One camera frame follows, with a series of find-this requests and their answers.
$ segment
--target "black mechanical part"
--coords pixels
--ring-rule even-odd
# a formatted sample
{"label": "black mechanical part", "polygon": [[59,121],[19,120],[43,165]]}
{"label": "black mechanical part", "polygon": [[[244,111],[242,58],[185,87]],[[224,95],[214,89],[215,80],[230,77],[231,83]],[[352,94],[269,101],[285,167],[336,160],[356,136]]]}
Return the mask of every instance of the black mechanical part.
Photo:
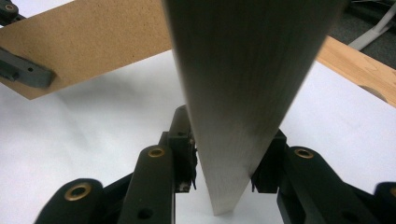
{"label": "black mechanical part", "polygon": [[175,111],[166,144],[174,154],[176,193],[190,192],[191,183],[196,189],[197,149],[185,105]]}
{"label": "black mechanical part", "polygon": [[7,26],[25,18],[19,14],[18,7],[10,0],[0,0],[0,25]]}
{"label": "black mechanical part", "polygon": [[49,200],[36,224],[98,223],[102,184],[94,179],[77,179],[63,185]]}
{"label": "black mechanical part", "polygon": [[[181,106],[175,112],[170,131],[162,134],[159,145],[141,152],[134,174],[129,174],[104,189],[99,182],[90,179],[79,179],[66,184],[50,199],[36,224],[174,223],[175,193],[190,189],[191,182],[194,183],[196,177],[196,164],[190,121],[185,106]],[[95,197],[89,203],[83,200],[73,203],[65,201],[67,191],[71,193],[76,190],[74,192],[81,196],[88,191],[76,186],[82,185],[85,188],[84,183],[91,182],[92,186],[100,185],[100,188],[90,188],[90,197],[93,190],[100,191],[100,197]],[[189,183],[188,188],[184,188],[184,191],[175,189],[181,183],[184,186]],[[62,216],[70,218],[57,219]]]}
{"label": "black mechanical part", "polygon": [[271,145],[268,147],[259,167],[251,177],[252,191],[257,189],[259,193],[277,193],[279,186],[280,171],[287,138],[282,131],[278,130]]}
{"label": "black mechanical part", "polygon": [[306,147],[289,147],[279,131],[251,177],[253,190],[277,193],[284,223],[396,223],[396,183],[371,195],[344,183]]}
{"label": "black mechanical part", "polygon": [[304,209],[304,219],[292,223],[379,223],[317,152],[288,148],[283,169],[293,191],[280,188],[278,201],[288,206],[285,197],[298,198]]}
{"label": "black mechanical part", "polygon": [[49,69],[0,49],[0,77],[35,88],[47,88],[54,74]]}
{"label": "black mechanical part", "polygon": [[174,192],[172,149],[145,148],[139,155],[118,223],[175,223]]}

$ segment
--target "metal screw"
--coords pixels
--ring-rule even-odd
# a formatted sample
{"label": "metal screw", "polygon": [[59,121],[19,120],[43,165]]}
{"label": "metal screw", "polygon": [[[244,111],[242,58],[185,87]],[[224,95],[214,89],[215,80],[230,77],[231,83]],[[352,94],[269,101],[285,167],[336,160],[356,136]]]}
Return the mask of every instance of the metal screw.
{"label": "metal screw", "polygon": [[164,154],[165,154],[165,151],[160,147],[154,148],[148,152],[148,155],[152,158],[161,157]]}
{"label": "metal screw", "polygon": [[12,11],[12,10],[14,10],[14,6],[12,6],[12,5],[6,5],[6,10]]}
{"label": "metal screw", "polygon": [[306,149],[298,148],[294,150],[294,153],[304,159],[312,159],[314,158],[314,154]]}
{"label": "metal screw", "polygon": [[396,187],[391,188],[390,193],[396,198]]}
{"label": "metal screw", "polygon": [[64,195],[64,198],[70,202],[77,201],[87,196],[91,192],[91,189],[92,187],[89,183],[79,183],[70,188]]}

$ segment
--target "brown cardboard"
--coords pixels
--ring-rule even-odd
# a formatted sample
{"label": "brown cardboard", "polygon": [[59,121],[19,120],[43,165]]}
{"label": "brown cardboard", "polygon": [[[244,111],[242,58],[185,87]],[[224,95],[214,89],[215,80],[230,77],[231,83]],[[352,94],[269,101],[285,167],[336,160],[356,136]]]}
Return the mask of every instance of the brown cardboard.
{"label": "brown cardboard", "polygon": [[44,65],[47,89],[0,81],[28,99],[171,48],[160,0],[77,0],[0,29],[0,47]]}

